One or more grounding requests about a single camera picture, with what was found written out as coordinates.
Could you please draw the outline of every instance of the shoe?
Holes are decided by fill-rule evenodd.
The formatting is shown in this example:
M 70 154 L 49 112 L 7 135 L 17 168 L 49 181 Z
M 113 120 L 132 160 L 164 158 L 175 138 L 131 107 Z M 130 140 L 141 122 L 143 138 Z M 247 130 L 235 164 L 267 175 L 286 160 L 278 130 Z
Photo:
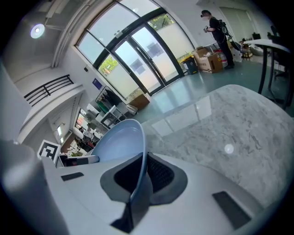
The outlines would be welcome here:
M 228 65 L 228 66 L 225 67 L 225 69 L 231 69 L 231 68 L 234 68 L 234 66 L 233 65 Z

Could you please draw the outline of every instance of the metal railing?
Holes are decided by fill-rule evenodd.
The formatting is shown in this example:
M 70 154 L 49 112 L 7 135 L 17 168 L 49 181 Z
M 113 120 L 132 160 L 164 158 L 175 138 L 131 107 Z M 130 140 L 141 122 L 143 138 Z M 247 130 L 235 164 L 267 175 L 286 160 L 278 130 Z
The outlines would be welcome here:
M 72 80 L 69 78 L 69 74 L 62 76 L 60 78 L 54 79 L 40 87 L 32 90 L 30 93 L 24 96 L 24 98 L 29 102 L 31 106 L 34 106 L 42 99 L 50 96 L 53 92 L 73 84 Z

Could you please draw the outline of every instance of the blue sign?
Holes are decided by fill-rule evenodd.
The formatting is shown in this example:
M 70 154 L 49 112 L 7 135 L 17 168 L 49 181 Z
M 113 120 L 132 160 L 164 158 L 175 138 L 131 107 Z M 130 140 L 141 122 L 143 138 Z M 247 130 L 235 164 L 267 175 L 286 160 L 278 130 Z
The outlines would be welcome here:
M 101 87 L 102 87 L 102 84 L 100 83 L 100 82 L 98 82 L 98 80 L 97 79 L 94 79 L 94 81 L 92 82 L 96 87 L 97 87 L 97 89 L 98 90 L 100 90 L 101 89 Z

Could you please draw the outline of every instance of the trash bin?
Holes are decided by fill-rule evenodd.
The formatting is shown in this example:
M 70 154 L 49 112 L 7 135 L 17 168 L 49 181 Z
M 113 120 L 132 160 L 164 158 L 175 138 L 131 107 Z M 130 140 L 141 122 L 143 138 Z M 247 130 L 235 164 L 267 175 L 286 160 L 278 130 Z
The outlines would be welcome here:
M 188 74 L 190 75 L 198 72 L 195 60 L 191 56 L 183 61 L 183 65 L 185 66 L 185 69 L 188 71 Z

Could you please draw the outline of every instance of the double door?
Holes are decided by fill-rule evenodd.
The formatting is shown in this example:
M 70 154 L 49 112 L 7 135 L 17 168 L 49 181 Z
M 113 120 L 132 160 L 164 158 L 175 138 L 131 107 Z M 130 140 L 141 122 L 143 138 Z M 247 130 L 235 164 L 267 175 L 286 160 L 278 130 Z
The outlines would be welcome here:
M 183 76 L 176 60 L 168 54 L 145 26 L 129 34 L 112 51 L 132 71 L 138 85 L 154 94 Z

